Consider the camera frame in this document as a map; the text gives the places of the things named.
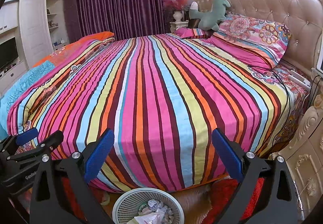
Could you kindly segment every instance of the flat screen tv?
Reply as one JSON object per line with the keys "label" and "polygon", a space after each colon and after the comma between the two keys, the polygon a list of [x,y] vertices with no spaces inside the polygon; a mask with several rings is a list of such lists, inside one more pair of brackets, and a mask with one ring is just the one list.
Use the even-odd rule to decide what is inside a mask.
{"label": "flat screen tv", "polygon": [[18,57],[16,39],[11,38],[0,44],[0,70]]}

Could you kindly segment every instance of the tufted leather headboard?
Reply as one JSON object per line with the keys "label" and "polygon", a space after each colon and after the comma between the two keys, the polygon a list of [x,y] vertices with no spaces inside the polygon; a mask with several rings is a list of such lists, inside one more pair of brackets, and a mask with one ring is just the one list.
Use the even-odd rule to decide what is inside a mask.
{"label": "tufted leather headboard", "polygon": [[[248,17],[284,23],[292,37],[283,57],[306,74],[316,64],[323,27],[323,7],[319,0],[228,0],[229,11]],[[210,10],[212,0],[197,0],[199,10]]]}

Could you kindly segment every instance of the curtain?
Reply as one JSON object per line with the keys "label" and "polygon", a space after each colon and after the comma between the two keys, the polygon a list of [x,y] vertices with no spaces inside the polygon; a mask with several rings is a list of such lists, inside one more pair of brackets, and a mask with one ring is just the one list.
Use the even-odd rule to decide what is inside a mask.
{"label": "curtain", "polygon": [[64,0],[64,16],[70,41],[103,31],[117,40],[167,33],[172,20],[162,0]]}

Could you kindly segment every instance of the white laundry basket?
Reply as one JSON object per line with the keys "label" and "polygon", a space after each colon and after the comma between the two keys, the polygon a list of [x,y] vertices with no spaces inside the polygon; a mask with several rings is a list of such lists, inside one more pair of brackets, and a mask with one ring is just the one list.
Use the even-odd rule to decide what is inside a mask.
{"label": "white laundry basket", "polygon": [[139,207],[148,200],[164,202],[174,213],[172,224],[184,224],[184,212],[178,201],[165,191],[152,188],[138,188],[124,193],[114,204],[112,219],[115,224],[126,224],[138,216]]}

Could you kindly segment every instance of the plush toy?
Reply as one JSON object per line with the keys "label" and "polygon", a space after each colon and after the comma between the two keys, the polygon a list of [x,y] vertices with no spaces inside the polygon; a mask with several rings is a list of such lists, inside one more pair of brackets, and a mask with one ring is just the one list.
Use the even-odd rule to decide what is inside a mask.
{"label": "plush toy", "polygon": [[230,3],[227,0],[213,0],[212,10],[210,12],[199,12],[198,4],[193,2],[190,9],[190,19],[199,18],[199,28],[202,30],[219,30],[219,23],[226,20],[225,12],[227,7],[230,7]]}

